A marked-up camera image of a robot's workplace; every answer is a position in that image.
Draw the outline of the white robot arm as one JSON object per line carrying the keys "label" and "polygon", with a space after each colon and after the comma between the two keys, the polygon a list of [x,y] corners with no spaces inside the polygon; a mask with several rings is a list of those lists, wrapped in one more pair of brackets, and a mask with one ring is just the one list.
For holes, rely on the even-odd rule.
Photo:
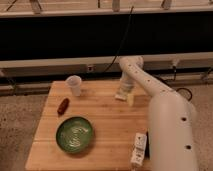
{"label": "white robot arm", "polygon": [[199,171],[191,121],[195,107],[177,91],[143,70],[141,56],[119,59],[121,89],[137,82],[150,96],[149,152],[152,171]]}

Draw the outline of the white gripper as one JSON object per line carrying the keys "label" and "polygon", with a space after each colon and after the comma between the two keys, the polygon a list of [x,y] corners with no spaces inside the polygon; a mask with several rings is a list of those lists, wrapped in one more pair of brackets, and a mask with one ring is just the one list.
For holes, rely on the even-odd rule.
{"label": "white gripper", "polygon": [[120,86],[118,92],[120,94],[129,93],[127,95],[127,103],[130,107],[134,105],[134,94],[130,93],[133,88],[134,88],[133,79],[130,76],[128,76],[125,72],[123,72],[120,78]]}

